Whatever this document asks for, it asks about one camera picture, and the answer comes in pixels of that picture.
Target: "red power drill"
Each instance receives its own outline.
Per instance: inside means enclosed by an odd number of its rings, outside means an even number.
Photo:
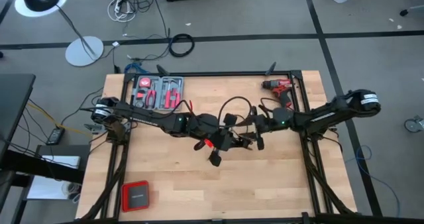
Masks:
[[[278,98],[282,107],[290,107],[292,101],[288,96],[288,92],[292,89],[293,85],[289,79],[276,79],[262,82],[262,87],[270,89],[272,93]]]

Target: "floor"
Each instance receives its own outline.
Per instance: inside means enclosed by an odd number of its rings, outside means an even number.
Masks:
[[[125,27],[107,16],[110,1],[68,0],[63,10],[82,34],[103,40],[105,51],[111,49],[115,40],[134,39],[123,37],[125,33],[141,38],[164,34],[155,6],[138,14]],[[5,53],[0,72],[35,74],[31,99],[57,120],[74,112],[89,92],[103,86],[105,75],[113,73],[113,63],[124,68],[130,63],[127,55],[160,54],[166,47],[137,40],[117,48],[114,57],[76,68],[64,57],[66,46],[76,38],[65,20],[58,13],[37,19],[23,17],[11,2],[0,0],[0,8],[4,7],[0,13],[0,50]],[[402,9],[424,0],[349,0],[343,4],[333,0],[158,3],[172,34],[188,33],[198,42],[189,56],[145,62],[146,70],[154,72],[157,64],[170,72],[266,70],[277,62],[278,70],[319,70],[329,99],[350,89],[375,91],[382,104],[380,114],[339,125],[344,158],[347,161],[354,157],[353,147],[369,146],[373,154],[367,160],[369,172],[396,192],[399,216],[424,219],[424,133],[409,133],[403,127],[406,119],[424,115],[424,13],[399,16]],[[175,47],[182,51],[188,44]],[[54,127],[52,123],[40,113],[32,109],[30,112],[48,135]],[[28,122],[31,132],[44,138],[36,124],[30,119]],[[89,122],[89,115],[79,112],[65,124],[83,129],[83,124]],[[26,144],[26,135],[17,129],[13,142]],[[64,138],[64,144],[87,144],[89,140],[75,133],[66,133]],[[41,142],[31,139],[32,149],[38,144]],[[375,205],[368,203],[356,163],[347,162],[346,168],[359,212],[378,212]],[[372,183],[383,215],[396,216],[393,193],[376,180]],[[10,222],[20,192],[19,188],[11,190],[0,214],[1,223]],[[69,201],[30,201],[21,223],[71,221],[75,211],[76,205]]]

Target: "tool kit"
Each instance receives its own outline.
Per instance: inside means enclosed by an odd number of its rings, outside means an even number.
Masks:
[[[171,111],[182,100],[183,86],[182,77],[140,74],[134,78],[131,103],[145,109]]]

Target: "red case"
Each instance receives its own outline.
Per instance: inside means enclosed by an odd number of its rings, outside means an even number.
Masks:
[[[137,207],[137,208],[130,208],[129,207],[129,200],[128,200],[129,189],[133,188],[133,187],[137,187],[137,186],[147,186],[147,190],[148,190],[148,182],[147,181],[133,182],[133,183],[122,185],[122,189],[121,189],[122,200],[121,201],[122,201],[123,212],[146,209],[148,207],[148,203],[149,203],[148,193],[147,193],[147,205],[140,206],[140,207]]]

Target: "wooden table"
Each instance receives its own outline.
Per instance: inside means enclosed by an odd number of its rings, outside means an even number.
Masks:
[[[270,76],[267,80],[276,78],[284,77]],[[270,91],[260,88],[264,79],[264,76],[190,77],[184,81],[184,99],[192,101],[196,114],[210,113],[217,116],[222,104],[230,97],[244,96],[253,105],[258,105],[261,97],[272,97]],[[323,105],[327,98],[319,72],[303,71],[303,80],[310,107]],[[120,97],[122,86],[123,75],[108,75],[103,97]],[[272,108],[278,104],[269,101],[266,105]],[[245,117],[247,112],[245,101],[234,100],[225,107],[223,114],[240,114]],[[236,148],[221,152],[223,161],[217,168],[207,160],[209,148],[193,150],[196,140],[173,138],[156,127],[138,124],[131,133],[125,183],[147,180],[150,184],[150,207],[121,212],[119,219],[152,221],[299,217],[303,211],[313,216],[299,135],[293,131],[278,131],[262,136],[264,150],[256,150],[254,144],[254,151]],[[325,136],[337,139],[333,133],[327,132]],[[92,144],[92,148],[103,141],[103,137],[100,138]],[[339,146],[324,139],[319,141],[319,147],[328,184],[346,206],[355,211]],[[76,217],[83,216],[102,192],[110,153],[111,145],[107,143],[90,155]],[[321,209],[324,209],[318,184],[317,190]],[[115,192],[111,194],[110,216],[114,198]]]

